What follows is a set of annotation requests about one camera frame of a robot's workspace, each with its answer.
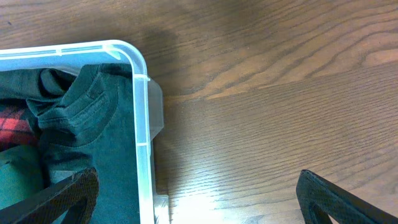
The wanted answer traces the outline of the dark green garment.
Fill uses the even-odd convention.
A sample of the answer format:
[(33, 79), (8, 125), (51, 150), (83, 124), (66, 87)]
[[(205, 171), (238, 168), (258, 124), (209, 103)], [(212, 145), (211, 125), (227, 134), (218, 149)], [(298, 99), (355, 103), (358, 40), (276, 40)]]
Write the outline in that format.
[(22, 145), (1, 152), (1, 209), (43, 189), (40, 155), (35, 147)]

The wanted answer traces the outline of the clear plastic storage bin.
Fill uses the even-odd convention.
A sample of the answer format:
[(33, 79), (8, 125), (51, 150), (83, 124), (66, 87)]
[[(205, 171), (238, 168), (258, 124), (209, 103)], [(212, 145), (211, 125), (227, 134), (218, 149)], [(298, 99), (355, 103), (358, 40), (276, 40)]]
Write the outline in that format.
[[(132, 68), (139, 223), (155, 223), (157, 219), (154, 207), (155, 187), (152, 178), (153, 157), (151, 146), (153, 138), (164, 125), (162, 91), (160, 86), (148, 76), (146, 62), (140, 51), (120, 40), (103, 40), (1, 51), (1, 72), (54, 68), (72, 75), (78, 75), (85, 65), (103, 63), (129, 64)], [(3, 105), (25, 104), (28, 107), (27, 100), (1, 99), (1, 103)], [(41, 130), (36, 116), (34, 114), (33, 116), (34, 120), (30, 122), (30, 126), (37, 135), (38, 140), (40, 140)], [(43, 153), (40, 150), (39, 142), (35, 148), (40, 155), (40, 167), (42, 169), (44, 189), (46, 189), (54, 184), (50, 184), (47, 181), (42, 160)]]

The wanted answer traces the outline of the dark navy garment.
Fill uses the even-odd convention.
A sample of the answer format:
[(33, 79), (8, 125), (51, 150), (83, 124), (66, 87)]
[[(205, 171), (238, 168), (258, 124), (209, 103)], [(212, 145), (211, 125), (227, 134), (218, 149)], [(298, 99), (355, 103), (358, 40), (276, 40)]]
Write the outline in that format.
[(139, 223), (139, 197), (129, 64), (85, 65), (78, 75), (29, 70), (35, 94), (27, 100), (41, 130), (48, 183), (93, 167), (99, 194), (92, 223)]

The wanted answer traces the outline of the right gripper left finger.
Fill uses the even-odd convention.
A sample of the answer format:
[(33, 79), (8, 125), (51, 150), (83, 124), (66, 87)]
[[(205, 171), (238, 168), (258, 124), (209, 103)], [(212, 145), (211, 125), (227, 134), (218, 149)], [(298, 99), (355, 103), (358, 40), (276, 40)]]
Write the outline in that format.
[(89, 223), (99, 181), (95, 168), (79, 171), (41, 192), (1, 210), (1, 223)]

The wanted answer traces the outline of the red navy plaid shirt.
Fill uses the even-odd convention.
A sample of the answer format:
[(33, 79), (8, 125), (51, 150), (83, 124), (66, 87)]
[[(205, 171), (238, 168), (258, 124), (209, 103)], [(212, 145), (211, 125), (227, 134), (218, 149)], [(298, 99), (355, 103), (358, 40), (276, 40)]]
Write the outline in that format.
[(20, 145), (36, 147), (37, 135), (30, 122), (33, 114), (27, 105), (1, 105), (1, 151)]

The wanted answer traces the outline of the large black garment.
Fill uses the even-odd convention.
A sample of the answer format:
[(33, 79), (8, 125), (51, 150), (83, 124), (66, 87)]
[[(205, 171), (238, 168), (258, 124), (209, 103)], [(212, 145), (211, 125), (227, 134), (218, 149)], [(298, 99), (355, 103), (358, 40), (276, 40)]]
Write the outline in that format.
[(58, 101), (75, 78), (75, 75), (54, 68), (1, 72), (1, 99)]

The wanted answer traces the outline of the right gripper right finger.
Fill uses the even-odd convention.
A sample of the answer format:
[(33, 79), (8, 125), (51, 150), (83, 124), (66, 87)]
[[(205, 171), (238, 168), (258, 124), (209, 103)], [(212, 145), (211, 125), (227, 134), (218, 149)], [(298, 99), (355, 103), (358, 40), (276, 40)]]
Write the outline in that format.
[(305, 223), (397, 223), (397, 217), (310, 170), (301, 171), (296, 195)]

